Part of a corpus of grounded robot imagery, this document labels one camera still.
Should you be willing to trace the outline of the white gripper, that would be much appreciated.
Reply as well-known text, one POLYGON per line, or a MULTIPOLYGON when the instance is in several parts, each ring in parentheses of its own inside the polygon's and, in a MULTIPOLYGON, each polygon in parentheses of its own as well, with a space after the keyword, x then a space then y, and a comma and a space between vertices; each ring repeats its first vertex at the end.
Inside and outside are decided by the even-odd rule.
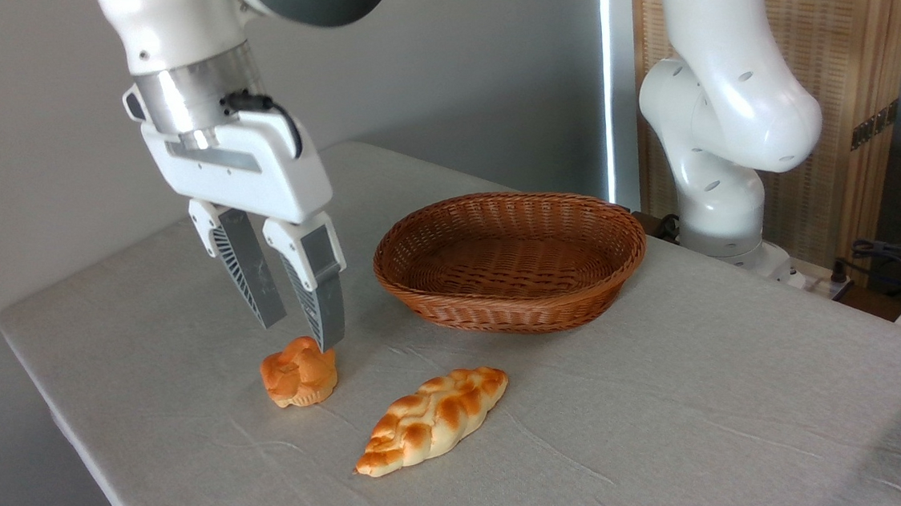
POLYGON ((322 212, 333 197, 331 183, 304 125, 277 111, 241 111, 236 122, 214 128, 217 146, 201 151, 152 123, 140 131, 167 184, 192 198, 188 215, 208 255, 222 261, 265 329, 285 318, 285 306, 247 213, 268 217, 267 245, 280 252, 313 339, 320 350, 332 350, 345 337, 346 262, 322 212))

